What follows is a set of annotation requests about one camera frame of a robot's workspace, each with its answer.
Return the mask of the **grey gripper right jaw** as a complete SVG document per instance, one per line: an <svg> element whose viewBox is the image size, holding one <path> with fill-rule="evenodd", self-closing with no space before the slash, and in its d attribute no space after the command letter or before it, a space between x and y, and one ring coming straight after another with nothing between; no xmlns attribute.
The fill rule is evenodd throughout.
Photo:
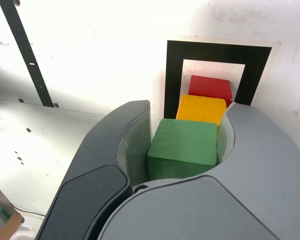
<svg viewBox="0 0 300 240"><path fill-rule="evenodd" d="M223 115L218 164L141 185L109 217L101 240L300 240L300 150L258 108Z"/></svg>

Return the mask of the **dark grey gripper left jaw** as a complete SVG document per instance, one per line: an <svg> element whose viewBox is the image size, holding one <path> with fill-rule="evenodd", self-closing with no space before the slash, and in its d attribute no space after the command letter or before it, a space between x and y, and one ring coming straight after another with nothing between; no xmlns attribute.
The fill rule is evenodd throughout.
<svg viewBox="0 0 300 240"><path fill-rule="evenodd" d="M133 188L149 180L148 100L130 101L85 136L37 233L38 240L95 240Z"/></svg>

